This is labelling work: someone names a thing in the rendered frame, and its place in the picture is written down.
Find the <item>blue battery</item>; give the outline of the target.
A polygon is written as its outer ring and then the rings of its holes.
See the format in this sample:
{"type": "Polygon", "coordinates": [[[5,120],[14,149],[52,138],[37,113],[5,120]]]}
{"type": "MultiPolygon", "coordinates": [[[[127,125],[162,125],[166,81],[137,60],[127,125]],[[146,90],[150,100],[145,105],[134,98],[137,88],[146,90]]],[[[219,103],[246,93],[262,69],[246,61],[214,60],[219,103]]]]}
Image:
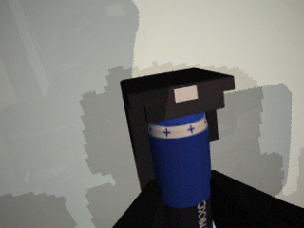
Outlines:
{"type": "Polygon", "coordinates": [[[167,228],[213,228],[205,111],[149,123],[148,137],[167,228]]]}

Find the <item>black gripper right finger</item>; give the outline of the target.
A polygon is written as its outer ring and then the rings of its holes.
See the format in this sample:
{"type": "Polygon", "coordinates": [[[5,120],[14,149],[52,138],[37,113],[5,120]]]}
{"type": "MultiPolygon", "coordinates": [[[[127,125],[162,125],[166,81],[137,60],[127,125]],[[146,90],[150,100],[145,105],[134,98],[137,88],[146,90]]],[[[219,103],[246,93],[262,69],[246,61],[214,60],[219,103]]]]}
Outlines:
{"type": "Polygon", "coordinates": [[[210,209],[216,228],[304,228],[304,208],[212,171],[210,209]]]}

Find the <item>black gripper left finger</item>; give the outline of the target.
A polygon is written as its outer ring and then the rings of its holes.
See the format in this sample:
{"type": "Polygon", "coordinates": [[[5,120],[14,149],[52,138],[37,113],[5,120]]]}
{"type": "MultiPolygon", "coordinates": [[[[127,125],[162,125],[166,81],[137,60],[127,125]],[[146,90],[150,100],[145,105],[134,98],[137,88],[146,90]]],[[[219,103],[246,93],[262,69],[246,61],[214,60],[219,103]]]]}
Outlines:
{"type": "Polygon", "coordinates": [[[113,228],[167,228],[162,191],[156,179],[149,180],[113,228]]]}

